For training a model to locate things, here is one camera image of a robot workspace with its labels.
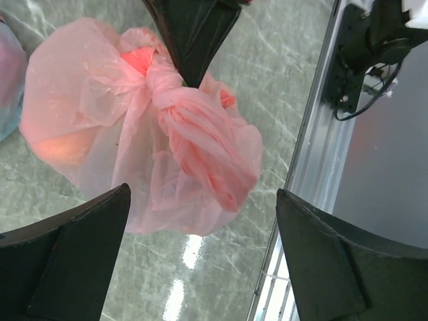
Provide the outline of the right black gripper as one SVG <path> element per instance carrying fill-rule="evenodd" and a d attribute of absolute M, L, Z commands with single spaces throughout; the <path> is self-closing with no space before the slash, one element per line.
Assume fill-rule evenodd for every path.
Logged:
<path fill-rule="evenodd" d="M 241 1 L 144 2 L 186 85 L 198 88 L 241 13 Z"/>

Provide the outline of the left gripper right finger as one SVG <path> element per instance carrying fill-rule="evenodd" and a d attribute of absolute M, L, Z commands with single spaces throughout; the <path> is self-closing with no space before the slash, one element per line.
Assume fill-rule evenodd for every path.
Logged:
<path fill-rule="evenodd" d="M 277 191 L 301 320 L 426 320 L 427 250 L 380 237 Z"/>

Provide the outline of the pink plastic bag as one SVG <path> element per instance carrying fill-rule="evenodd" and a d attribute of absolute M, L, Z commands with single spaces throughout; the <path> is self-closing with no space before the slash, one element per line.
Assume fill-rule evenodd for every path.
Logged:
<path fill-rule="evenodd" d="M 233 221 L 261 172 L 259 130 L 233 91 L 186 84 L 145 27 L 81 18 L 31 54 L 19 125 L 34 154 L 85 196 L 126 183 L 126 229 L 206 236 Z"/>

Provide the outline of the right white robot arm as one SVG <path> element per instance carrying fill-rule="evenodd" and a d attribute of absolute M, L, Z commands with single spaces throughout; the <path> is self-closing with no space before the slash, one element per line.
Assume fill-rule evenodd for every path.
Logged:
<path fill-rule="evenodd" d="M 145 1 L 186 85 L 197 88 L 214 55 L 250 1 Z M 426 1 L 374 1 L 368 26 L 344 48 L 353 72 L 379 62 L 395 44 L 409 51 L 427 41 Z"/>

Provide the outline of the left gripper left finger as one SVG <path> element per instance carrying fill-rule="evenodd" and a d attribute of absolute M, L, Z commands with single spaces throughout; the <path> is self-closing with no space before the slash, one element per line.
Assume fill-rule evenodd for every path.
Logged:
<path fill-rule="evenodd" d="M 2 320 L 99 320 L 130 209 L 122 184 L 1 234 Z"/>

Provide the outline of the blue tied plastic bag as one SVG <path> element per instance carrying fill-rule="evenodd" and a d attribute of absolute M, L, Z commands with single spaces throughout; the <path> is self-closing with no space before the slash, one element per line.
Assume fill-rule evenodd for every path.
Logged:
<path fill-rule="evenodd" d="M 19 125 L 23 104 L 27 54 L 1 17 L 1 140 Z"/>

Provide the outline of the aluminium mounting rail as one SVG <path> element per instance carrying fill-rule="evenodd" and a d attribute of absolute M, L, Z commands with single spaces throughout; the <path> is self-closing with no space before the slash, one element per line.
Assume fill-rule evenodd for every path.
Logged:
<path fill-rule="evenodd" d="M 326 212 L 332 212 L 354 122 L 338 122 L 321 102 L 328 67 L 347 1 L 335 1 L 285 188 Z M 297 320 L 292 285 L 280 272 L 287 269 L 280 232 L 273 226 L 257 279 L 248 320 Z"/>

